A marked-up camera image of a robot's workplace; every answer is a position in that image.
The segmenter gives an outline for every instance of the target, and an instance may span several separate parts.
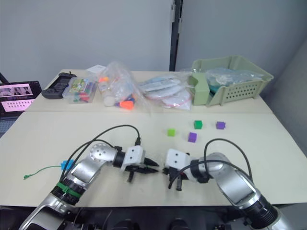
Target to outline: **beige table surface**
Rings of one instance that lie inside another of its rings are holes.
[[[81,69],[63,69],[60,72],[69,72],[76,74],[78,77],[88,76],[88,71]],[[156,71],[133,71],[132,72],[136,81],[144,81],[149,78],[155,77],[165,72]],[[96,92],[92,103],[85,104],[68,104],[65,99],[50,100],[44,98],[41,94],[31,104],[27,111],[79,111],[79,112],[118,112],[125,110],[117,107],[104,107],[99,92]],[[182,113],[181,110],[164,109],[159,106],[152,105],[152,111],[158,113]],[[268,105],[259,96],[256,99],[248,98],[231,103],[225,103],[223,106],[214,105],[211,107],[193,106],[190,111],[184,111],[185,113],[272,113]]]
[[[194,120],[202,120],[202,130],[193,129]],[[226,122],[217,130],[215,122]],[[227,138],[238,144],[249,158],[255,185],[273,204],[307,202],[307,159],[292,137],[272,113],[93,113],[25,112],[0,138],[0,205],[37,206],[52,190],[60,176],[51,168],[23,180],[25,174],[60,164],[82,143],[101,131],[119,124],[135,125],[141,133],[146,156],[163,168],[167,150],[175,148],[200,157],[207,141]],[[166,130],[175,128],[175,137]],[[196,143],[187,142],[190,131],[198,134]],[[129,128],[113,130],[103,138],[127,149],[136,134]],[[227,143],[213,143],[208,152],[219,151],[246,170],[239,151]],[[230,205],[214,180],[208,184],[183,182],[183,191],[168,190],[168,177],[161,172],[135,175],[127,183],[128,173],[106,166],[78,206],[224,206]]]

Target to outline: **plastic container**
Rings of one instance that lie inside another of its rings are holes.
[[[234,84],[231,86],[222,86],[218,89],[214,96],[210,96],[208,99],[199,96],[203,92],[207,92],[208,84],[206,81],[198,81],[200,72],[202,73],[203,79],[205,78],[205,71],[209,69],[215,69],[218,67],[224,67],[228,69],[241,69],[250,70],[256,73],[263,74],[262,80],[247,81],[239,84]],[[264,87],[271,81],[274,77],[268,72],[264,71],[260,67],[256,66],[252,62],[248,61],[242,56],[228,56],[215,59],[199,59],[193,62],[192,71],[193,73],[190,77],[189,83],[195,86],[195,97],[193,104],[206,104],[207,106],[220,104],[223,105],[227,102],[237,101],[246,98],[256,98],[259,93],[264,89]]]
[[[63,97],[70,104],[91,103],[96,92],[97,82],[92,78],[72,78]]]

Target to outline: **green cube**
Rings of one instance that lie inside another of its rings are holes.
[[[167,130],[167,135],[168,135],[169,137],[174,137],[174,136],[175,136],[175,129],[169,128],[169,129]]]
[[[202,121],[194,121],[194,129],[201,129]]]

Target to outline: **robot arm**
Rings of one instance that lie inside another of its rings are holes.
[[[64,229],[65,219],[74,212],[75,204],[98,177],[102,166],[113,165],[121,171],[129,171],[130,182],[134,172],[157,172],[156,169],[143,168],[143,164],[158,166],[153,160],[145,158],[145,151],[139,145],[128,148],[126,153],[104,143],[94,145],[90,154],[57,183],[19,229]]]
[[[207,160],[221,160],[229,162],[228,158],[221,153],[212,153]],[[181,191],[182,180],[205,183],[206,170],[203,158],[192,159],[184,152],[170,149],[167,153],[164,172],[169,174],[170,180],[177,176],[179,170],[190,164],[194,164],[184,171],[177,179],[177,190]],[[228,201],[237,209],[241,210],[252,230],[292,230],[292,226],[283,216],[281,211],[272,206],[252,181],[242,172],[230,165],[223,163],[208,163],[209,175],[215,179],[218,187]]]

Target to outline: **green wire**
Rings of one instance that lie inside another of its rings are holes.
[[[24,180],[29,178],[30,176],[34,176],[34,175],[38,174],[40,171],[43,171],[44,169],[54,168],[54,167],[61,167],[61,166],[60,165],[52,165],[52,166],[48,166],[48,167],[42,168],[42,169],[38,170],[36,173],[34,173],[34,174],[25,175],[24,176]]]

